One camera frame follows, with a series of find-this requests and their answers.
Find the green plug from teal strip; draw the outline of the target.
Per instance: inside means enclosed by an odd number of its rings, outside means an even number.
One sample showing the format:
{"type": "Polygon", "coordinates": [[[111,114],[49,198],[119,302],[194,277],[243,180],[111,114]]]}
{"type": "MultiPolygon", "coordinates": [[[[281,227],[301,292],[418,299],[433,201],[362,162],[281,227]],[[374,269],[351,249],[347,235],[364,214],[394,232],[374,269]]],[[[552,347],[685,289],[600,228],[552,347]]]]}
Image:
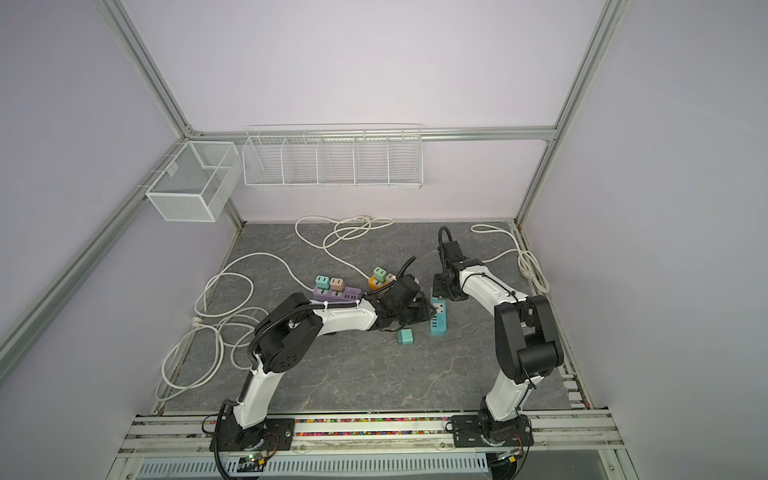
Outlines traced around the green plug from teal strip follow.
{"type": "Polygon", "coordinates": [[[397,342],[399,345],[411,345],[414,342],[414,335],[411,329],[401,329],[397,332],[397,342]]]}

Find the orange power strip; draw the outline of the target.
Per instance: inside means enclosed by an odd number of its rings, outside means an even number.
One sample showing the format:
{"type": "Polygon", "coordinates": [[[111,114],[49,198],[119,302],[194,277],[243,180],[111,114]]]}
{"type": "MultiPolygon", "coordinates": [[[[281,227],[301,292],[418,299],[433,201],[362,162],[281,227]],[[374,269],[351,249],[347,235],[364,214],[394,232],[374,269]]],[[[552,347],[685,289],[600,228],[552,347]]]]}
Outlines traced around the orange power strip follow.
{"type": "Polygon", "coordinates": [[[371,292],[375,292],[386,285],[386,281],[379,281],[375,277],[371,277],[368,282],[368,286],[371,292]]]}

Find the teal power strip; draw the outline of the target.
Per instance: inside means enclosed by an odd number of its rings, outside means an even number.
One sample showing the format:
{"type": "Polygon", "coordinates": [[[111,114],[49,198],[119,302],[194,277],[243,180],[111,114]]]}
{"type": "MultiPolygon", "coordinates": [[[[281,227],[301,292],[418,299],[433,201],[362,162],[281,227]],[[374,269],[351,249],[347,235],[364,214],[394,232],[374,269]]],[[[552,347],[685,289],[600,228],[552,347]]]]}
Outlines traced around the teal power strip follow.
{"type": "Polygon", "coordinates": [[[431,298],[434,314],[430,319],[430,334],[432,336],[444,336],[447,333],[447,306],[446,301],[437,297],[431,298]]]}

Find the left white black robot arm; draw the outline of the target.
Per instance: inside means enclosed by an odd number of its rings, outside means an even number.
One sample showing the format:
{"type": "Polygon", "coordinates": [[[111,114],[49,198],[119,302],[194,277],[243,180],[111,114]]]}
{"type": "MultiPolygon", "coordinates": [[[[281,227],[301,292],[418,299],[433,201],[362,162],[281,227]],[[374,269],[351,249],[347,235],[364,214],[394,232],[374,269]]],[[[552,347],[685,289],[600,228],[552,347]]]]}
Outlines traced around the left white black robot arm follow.
{"type": "Polygon", "coordinates": [[[311,301],[290,295],[257,327],[248,345],[248,376],[235,400],[222,402],[211,434],[212,452],[257,447],[267,435],[269,405],[286,372],[305,357],[321,336],[344,331],[395,332],[433,314],[410,257],[394,279],[374,292],[347,301],[311,301]]]}

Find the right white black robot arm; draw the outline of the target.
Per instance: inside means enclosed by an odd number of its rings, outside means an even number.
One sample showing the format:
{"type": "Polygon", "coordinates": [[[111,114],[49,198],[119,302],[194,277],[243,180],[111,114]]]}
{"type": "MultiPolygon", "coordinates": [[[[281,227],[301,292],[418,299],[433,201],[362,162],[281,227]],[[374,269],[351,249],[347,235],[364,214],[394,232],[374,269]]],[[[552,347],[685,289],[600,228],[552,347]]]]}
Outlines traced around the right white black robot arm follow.
{"type": "Polygon", "coordinates": [[[475,415],[455,415],[448,427],[454,445],[518,447],[534,444],[532,422],[522,406],[543,379],[564,363],[550,302],[514,290],[481,261],[464,255],[448,227],[438,230],[442,271],[433,279],[435,297],[478,302],[494,320],[499,374],[475,415]]]}

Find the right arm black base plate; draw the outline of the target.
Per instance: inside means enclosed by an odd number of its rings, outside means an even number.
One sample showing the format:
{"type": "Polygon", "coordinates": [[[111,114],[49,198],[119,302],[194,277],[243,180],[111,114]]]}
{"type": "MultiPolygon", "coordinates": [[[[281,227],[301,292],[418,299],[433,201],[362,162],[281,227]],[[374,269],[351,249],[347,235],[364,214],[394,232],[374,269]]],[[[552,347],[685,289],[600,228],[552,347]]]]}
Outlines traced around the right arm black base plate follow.
{"type": "Polygon", "coordinates": [[[459,448],[529,447],[534,444],[533,427],[525,415],[507,421],[496,421],[480,413],[454,415],[445,428],[459,448]]]}

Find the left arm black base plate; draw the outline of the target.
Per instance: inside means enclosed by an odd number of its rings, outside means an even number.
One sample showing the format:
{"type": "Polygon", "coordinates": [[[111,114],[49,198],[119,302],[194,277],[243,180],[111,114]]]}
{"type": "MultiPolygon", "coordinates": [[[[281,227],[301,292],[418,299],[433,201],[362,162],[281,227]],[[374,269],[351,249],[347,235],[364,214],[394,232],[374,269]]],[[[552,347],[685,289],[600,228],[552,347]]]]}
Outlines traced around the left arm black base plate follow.
{"type": "Polygon", "coordinates": [[[220,452],[242,452],[251,450],[289,450],[294,436],[295,419],[267,418],[254,427],[243,429],[233,416],[220,422],[214,428],[209,450],[214,445],[220,452]]]}

